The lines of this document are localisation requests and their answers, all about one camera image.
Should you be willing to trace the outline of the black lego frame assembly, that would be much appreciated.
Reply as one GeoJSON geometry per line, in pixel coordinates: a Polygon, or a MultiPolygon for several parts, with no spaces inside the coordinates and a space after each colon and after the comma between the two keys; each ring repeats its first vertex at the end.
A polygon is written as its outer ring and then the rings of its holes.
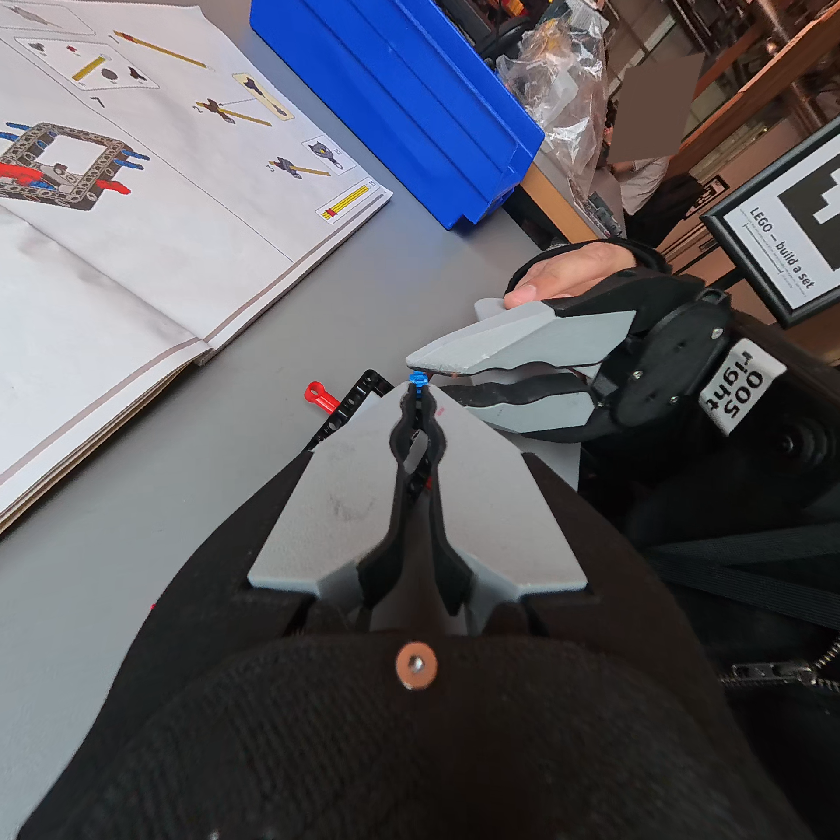
{"type": "MultiPolygon", "coordinates": [[[[328,419],[310,438],[304,451],[312,452],[326,438],[346,426],[354,415],[372,407],[393,388],[392,383],[373,369],[365,371],[341,400],[332,396],[322,383],[310,382],[305,391],[305,399],[308,403],[319,406],[328,415],[328,419]]],[[[403,466],[406,472],[406,490],[410,498],[415,500],[423,490],[431,490],[432,466],[427,455],[427,435],[419,400],[416,400],[415,404],[411,444],[403,466]]]]}

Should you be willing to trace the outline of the lego instruction booklet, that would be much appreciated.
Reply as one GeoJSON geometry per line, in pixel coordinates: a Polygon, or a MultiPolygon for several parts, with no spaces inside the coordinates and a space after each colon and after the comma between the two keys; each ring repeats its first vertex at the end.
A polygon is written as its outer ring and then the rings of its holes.
{"type": "Polygon", "coordinates": [[[6,530],[392,192],[197,5],[1,12],[6,530]]]}

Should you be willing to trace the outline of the wooden table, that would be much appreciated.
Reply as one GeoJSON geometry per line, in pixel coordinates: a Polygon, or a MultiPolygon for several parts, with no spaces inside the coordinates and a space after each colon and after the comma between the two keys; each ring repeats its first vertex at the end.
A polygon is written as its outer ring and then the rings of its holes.
{"type": "Polygon", "coordinates": [[[534,158],[520,186],[572,244],[604,237],[595,221],[576,202],[568,178],[544,155],[534,158]]]}

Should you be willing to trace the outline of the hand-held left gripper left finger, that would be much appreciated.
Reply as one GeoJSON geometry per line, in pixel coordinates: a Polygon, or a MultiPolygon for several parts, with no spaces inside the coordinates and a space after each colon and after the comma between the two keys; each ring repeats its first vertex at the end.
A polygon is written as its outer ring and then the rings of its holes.
{"type": "Polygon", "coordinates": [[[372,609],[403,568],[406,458],[416,390],[405,382],[322,441],[248,572],[256,589],[372,609]]]}

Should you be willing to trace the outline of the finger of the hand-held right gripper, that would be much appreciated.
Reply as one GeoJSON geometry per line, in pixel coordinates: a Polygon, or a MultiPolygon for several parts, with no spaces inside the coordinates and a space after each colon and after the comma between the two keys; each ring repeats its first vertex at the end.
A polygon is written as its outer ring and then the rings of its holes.
{"type": "Polygon", "coordinates": [[[530,302],[449,333],[406,357],[412,371],[448,382],[519,382],[571,372],[592,382],[621,344],[635,310],[572,316],[530,302]]]}
{"type": "Polygon", "coordinates": [[[575,375],[536,375],[513,383],[443,385],[442,392],[485,424],[514,434],[584,426],[595,410],[575,375]]]}

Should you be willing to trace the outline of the wooden shelving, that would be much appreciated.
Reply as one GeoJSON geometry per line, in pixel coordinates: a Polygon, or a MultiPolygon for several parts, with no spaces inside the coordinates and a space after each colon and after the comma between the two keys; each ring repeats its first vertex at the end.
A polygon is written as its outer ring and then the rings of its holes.
{"type": "Polygon", "coordinates": [[[838,117],[838,2],[750,2],[753,26],[700,79],[734,91],[688,133],[668,175],[702,187],[659,251],[687,268],[717,249],[700,220],[722,198],[838,117]]]}

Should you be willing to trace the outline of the clear plastic bag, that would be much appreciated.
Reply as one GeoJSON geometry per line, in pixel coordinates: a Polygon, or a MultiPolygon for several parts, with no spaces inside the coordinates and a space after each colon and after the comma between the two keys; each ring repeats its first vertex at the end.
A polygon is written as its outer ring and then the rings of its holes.
{"type": "Polygon", "coordinates": [[[606,19],[587,2],[558,2],[499,56],[501,82],[543,132],[534,165],[595,228],[590,197],[606,117],[606,19]]]}

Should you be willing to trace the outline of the person's right hand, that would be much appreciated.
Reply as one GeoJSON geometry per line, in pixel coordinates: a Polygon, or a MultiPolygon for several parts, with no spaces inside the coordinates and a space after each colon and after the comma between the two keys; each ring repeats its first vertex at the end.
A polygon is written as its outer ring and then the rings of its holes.
{"type": "Polygon", "coordinates": [[[511,310],[533,301],[579,297],[599,282],[636,266],[634,254],[603,240],[543,259],[528,268],[503,298],[511,310]]]}

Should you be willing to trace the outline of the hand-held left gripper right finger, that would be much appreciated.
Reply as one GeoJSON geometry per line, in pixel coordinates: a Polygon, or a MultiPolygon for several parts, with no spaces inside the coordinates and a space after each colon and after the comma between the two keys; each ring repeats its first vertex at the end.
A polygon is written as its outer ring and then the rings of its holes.
{"type": "Polygon", "coordinates": [[[581,592],[586,575],[520,450],[435,385],[421,391],[434,577],[447,613],[581,592]]]}

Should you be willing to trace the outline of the black framed sign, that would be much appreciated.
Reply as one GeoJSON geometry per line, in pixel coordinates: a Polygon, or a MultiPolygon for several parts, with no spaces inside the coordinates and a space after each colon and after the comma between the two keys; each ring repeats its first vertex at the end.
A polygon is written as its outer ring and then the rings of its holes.
{"type": "Polygon", "coordinates": [[[839,300],[839,118],[722,198],[701,221],[789,328],[839,300]]]}

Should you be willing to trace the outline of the blue plastic bin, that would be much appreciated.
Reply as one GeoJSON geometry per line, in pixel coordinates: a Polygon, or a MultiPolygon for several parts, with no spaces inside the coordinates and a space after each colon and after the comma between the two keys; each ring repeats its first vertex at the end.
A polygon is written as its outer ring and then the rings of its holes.
{"type": "Polygon", "coordinates": [[[498,209],[543,142],[435,2],[254,1],[249,21],[446,229],[498,209]]]}

